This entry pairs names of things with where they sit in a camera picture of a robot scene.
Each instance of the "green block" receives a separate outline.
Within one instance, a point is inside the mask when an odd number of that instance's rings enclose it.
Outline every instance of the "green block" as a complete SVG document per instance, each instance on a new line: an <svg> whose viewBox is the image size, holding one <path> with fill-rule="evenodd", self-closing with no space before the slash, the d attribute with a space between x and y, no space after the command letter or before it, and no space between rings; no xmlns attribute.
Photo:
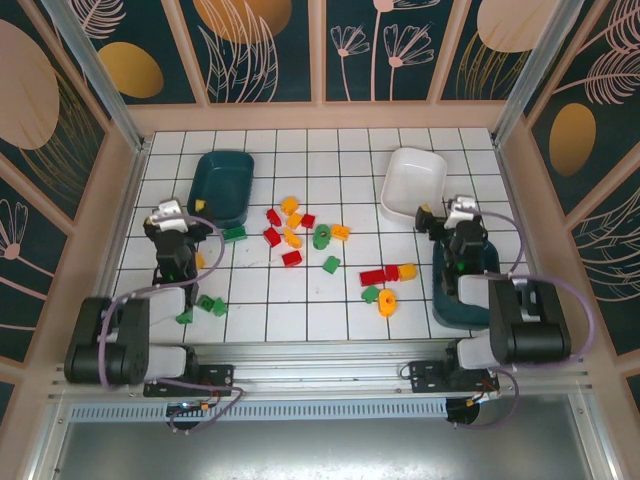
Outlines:
<svg viewBox="0 0 640 480"><path fill-rule="evenodd" d="M210 312L211 309L214 307L215 302L211 297L208 297L206 295L200 295L200 297L198 297L198 301L196 302L196 305L199 306L201 309L206 310L207 312Z"/></svg>
<svg viewBox="0 0 640 480"><path fill-rule="evenodd" d="M313 246L316 250L324 250L331 241L331 229L327 225L318 225L313 232Z"/></svg>
<svg viewBox="0 0 640 480"><path fill-rule="evenodd" d="M375 285L371 285L370 287L367 287L364 292L362 292L360 298L362 298L367 303L373 303L378 300L378 295L380 295L380 289Z"/></svg>
<svg viewBox="0 0 640 480"><path fill-rule="evenodd" d="M324 262L324 265L322 266L322 268L324 269L325 272L329 272L331 275L333 275L334 273L336 273L336 270L338 269L339 265L340 265L340 259L332 255L329 258L327 258L327 261Z"/></svg>
<svg viewBox="0 0 640 480"><path fill-rule="evenodd" d="M224 237L225 243L231 243L247 238L247 232L245 232L244 227L236 227L225 230L222 232L222 236Z"/></svg>
<svg viewBox="0 0 640 480"><path fill-rule="evenodd" d="M213 302L213 314L216 317L221 317L227 313L227 304L222 301L221 298L217 298L215 302Z"/></svg>
<svg viewBox="0 0 640 480"><path fill-rule="evenodd" d="M193 323L193 310L187 310L176 317L176 322L180 325L188 325Z"/></svg>

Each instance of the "red rectangular block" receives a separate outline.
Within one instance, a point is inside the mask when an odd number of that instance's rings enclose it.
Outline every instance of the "red rectangular block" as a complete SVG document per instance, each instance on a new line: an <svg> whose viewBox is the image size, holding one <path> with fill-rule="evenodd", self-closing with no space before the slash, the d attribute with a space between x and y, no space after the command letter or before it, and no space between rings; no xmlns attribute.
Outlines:
<svg viewBox="0 0 640 480"><path fill-rule="evenodd" d="M369 287L371 285L378 285L384 283L386 276L384 270L371 270L370 272L360 273L360 285L363 287Z"/></svg>
<svg viewBox="0 0 640 480"><path fill-rule="evenodd" d="M400 280L400 272L397 265L387 265L384 267L384 276L387 282L397 282Z"/></svg>
<svg viewBox="0 0 640 480"><path fill-rule="evenodd" d="M271 248L275 247L282 241L282 239L280 238L280 234L276 232L273 227L265 230L263 235L264 239L271 246Z"/></svg>
<svg viewBox="0 0 640 480"><path fill-rule="evenodd" d="M269 223L274 227L282 226L282 220L280 220L278 212L276 212L273 208L267 210L267 220L269 220Z"/></svg>
<svg viewBox="0 0 640 480"><path fill-rule="evenodd" d="M304 228L313 228L313 225L315 223L316 223L316 216L309 215L308 213L306 213L304 217L302 217L302 221L300 222L300 225L302 225Z"/></svg>
<svg viewBox="0 0 640 480"><path fill-rule="evenodd" d="M282 261L284 262L285 267L294 267L302 262L302 255L298 250L293 252L285 253L282 256Z"/></svg>

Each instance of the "toy block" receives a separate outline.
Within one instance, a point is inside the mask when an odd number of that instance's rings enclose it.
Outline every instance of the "toy block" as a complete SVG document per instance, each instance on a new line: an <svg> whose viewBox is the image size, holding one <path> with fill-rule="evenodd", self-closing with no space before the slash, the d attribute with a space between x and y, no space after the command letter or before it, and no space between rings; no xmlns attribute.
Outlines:
<svg viewBox="0 0 640 480"><path fill-rule="evenodd" d="M400 272L397 265L387 265L384 267L384 276L387 282L397 282L400 279Z"/></svg>
<svg viewBox="0 0 640 480"><path fill-rule="evenodd" d="M331 241L331 230L327 225L318 225L313 232L313 246L316 250L324 250Z"/></svg>
<svg viewBox="0 0 640 480"><path fill-rule="evenodd" d="M333 275L334 273L336 273L338 266L340 266L340 259L332 255L329 258L327 258L322 268L324 269L325 272L329 272L331 275Z"/></svg>
<svg viewBox="0 0 640 480"><path fill-rule="evenodd" d="M289 220L287 220L287 225L293 229L296 229L298 228L298 225L300 225L301 221L302 221L302 215L300 215L299 213L293 212L289 216Z"/></svg>
<svg viewBox="0 0 640 480"><path fill-rule="evenodd" d="M351 229L348 227L343 227L342 225L334 225L331 229L331 236L333 238L337 238L338 240L346 242L349 238L349 232L351 232Z"/></svg>
<svg viewBox="0 0 640 480"><path fill-rule="evenodd" d="M269 220L269 223L274 227L282 226L282 220L280 220L278 212L276 212L273 208L267 210L267 220Z"/></svg>
<svg viewBox="0 0 640 480"><path fill-rule="evenodd" d="M284 229L284 241L287 242L291 248L302 248L302 240L288 228Z"/></svg>
<svg viewBox="0 0 640 480"><path fill-rule="evenodd" d="M418 270L413 263L407 263L406 265L400 265L398 267L398 274L400 275L400 281L406 282L407 280L413 280L418 276Z"/></svg>
<svg viewBox="0 0 640 480"><path fill-rule="evenodd" d="M390 317L396 311L396 296L391 290L382 290L378 295L378 311L383 317Z"/></svg>
<svg viewBox="0 0 640 480"><path fill-rule="evenodd" d="M316 216L305 213L304 217L302 217L302 221L300 222L300 225L302 225L304 228L313 228L313 225L315 223L316 223Z"/></svg>
<svg viewBox="0 0 640 480"><path fill-rule="evenodd" d="M280 234L276 232L275 228L271 227L263 232L264 239L267 241L271 248L278 245L282 239L280 238Z"/></svg>
<svg viewBox="0 0 640 480"><path fill-rule="evenodd" d="M376 300L378 300L378 295L380 295L380 289L378 287L374 287L373 285L367 287L360 298L362 298L368 304L372 304Z"/></svg>
<svg viewBox="0 0 640 480"><path fill-rule="evenodd" d="M216 301L213 302L212 311L216 317L221 317L227 313L227 304L224 303L221 298L216 298Z"/></svg>
<svg viewBox="0 0 640 480"><path fill-rule="evenodd" d="M204 257L200 252L196 252L196 267L198 270L202 270L206 266L206 262L204 261Z"/></svg>
<svg viewBox="0 0 640 480"><path fill-rule="evenodd" d="M200 295L198 297L198 301L196 302L196 305L199 306L201 309L210 312L211 309L213 308L213 298L208 297L206 295Z"/></svg>
<svg viewBox="0 0 640 480"><path fill-rule="evenodd" d="M224 237L224 243L231 243L246 239L247 232L245 232L244 227L236 227L225 230L222 232L222 236Z"/></svg>
<svg viewBox="0 0 640 480"><path fill-rule="evenodd" d="M386 277L384 270L371 270L369 272L360 273L360 285L368 287L369 285L378 285L384 283Z"/></svg>
<svg viewBox="0 0 640 480"><path fill-rule="evenodd" d="M294 267L302 262L302 255L300 252L295 250L293 252L285 253L282 256L282 261L284 262L285 267Z"/></svg>
<svg viewBox="0 0 640 480"><path fill-rule="evenodd" d="M287 197L280 205L284 214L288 217L298 209L298 201L293 197Z"/></svg>
<svg viewBox="0 0 640 480"><path fill-rule="evenodd" d="M176 317L176 322L180 325L188 325L193 323L193 310L187 310Z"/></svg>

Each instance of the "white bowl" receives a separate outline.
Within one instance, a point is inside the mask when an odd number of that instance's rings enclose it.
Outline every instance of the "white bowl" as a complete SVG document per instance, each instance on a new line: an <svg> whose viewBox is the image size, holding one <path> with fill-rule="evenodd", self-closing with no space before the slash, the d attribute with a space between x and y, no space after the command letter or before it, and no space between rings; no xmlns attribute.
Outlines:
<svg viewBox="0 0 640 480"><path fill-rule="evenodd" d="M442 212L447 162L440 155L415 148L393 152L382 186L380 212L392 222L412 227L418 207Z"/></svg>

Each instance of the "white tiled floor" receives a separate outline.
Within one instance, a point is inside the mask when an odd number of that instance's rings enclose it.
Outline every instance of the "white tiled floor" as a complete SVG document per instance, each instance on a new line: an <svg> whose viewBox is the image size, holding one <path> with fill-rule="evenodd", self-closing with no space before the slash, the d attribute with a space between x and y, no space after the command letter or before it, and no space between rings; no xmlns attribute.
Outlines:
<svg viewBox="0 0 640 480"><path fill-rule="evenodd" d="M155 250L144 236L142 222L160 201L176 196L183 203L203 153L216 150L250 152L254 180L245 229L249 237L228 244L219 270L200 283L200 293L221 297L229 312L215 317L197 311L184 327L172 319L151 328L160 343L291 342L401 340L466 337L469 332L439 325L431 312L432 243L412 228L385 220L378 213L380 191L393 150L399 147L435 150L448 165L445 198L474 195L485 211L512 217L507 194L484 129L407 128L347 130L260 130L157 133L141 186L137 208L122 256L115 288L124 293L151 283ZM351 228L346 243L332 240L319 251L303 228L303 264L285 269L282 242L270 249L262 232L265 213L287 196L300 201L300 212L316 215L316 225ZM518 250L517 233L498 219L484 217L497 247L502 270ZM219 240L208 238L199 251L211 264ZM333 255L341 264L334 275L322 268ZM388 283L398 310L388 320L360 295L359 273L385 264L415 263L413 281ZM518 271L527 271L526 264Z"/></svg>

